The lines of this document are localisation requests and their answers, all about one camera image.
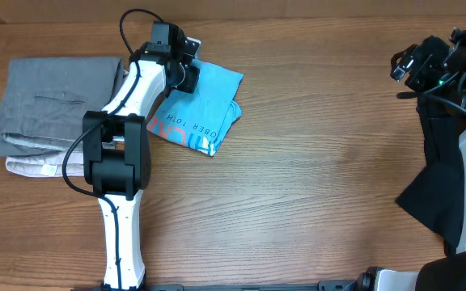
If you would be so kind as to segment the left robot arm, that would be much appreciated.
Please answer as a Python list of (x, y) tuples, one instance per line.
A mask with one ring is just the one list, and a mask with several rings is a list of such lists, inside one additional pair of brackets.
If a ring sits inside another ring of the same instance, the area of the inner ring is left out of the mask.
[(167, 88), (195, 89), (199, 69), (192, 62), (200, 48), (199, 40), (188, 38), (178, 57), (168, 44), (145, 43), (112, 101), (83, 117), (84, 177), (104, 219), (107, 263), (102, 290), (146, 287), (140, 208), (151, 170), (147, 117)]

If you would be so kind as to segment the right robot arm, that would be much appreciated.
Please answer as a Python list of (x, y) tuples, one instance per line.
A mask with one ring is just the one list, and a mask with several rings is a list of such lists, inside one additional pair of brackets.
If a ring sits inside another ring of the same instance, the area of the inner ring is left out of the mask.
[(396, 203), (444, 242), (445, 256), (417, 272), (370, 267), (321, 290), (466, 290), (466, 29), (425, 38), (391, 58), (393, 79), (415, 99), (426, 167)]

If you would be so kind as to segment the light blue printed t-shirt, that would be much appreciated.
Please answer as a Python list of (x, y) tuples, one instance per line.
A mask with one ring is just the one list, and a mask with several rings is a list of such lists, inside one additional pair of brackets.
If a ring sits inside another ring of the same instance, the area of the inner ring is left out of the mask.
[(235, 101), (244, 75), (195, 60), (195, 91), (172, 91), (159, 105), (147, 129), (170, 142), (214, 156), (242, 111)]

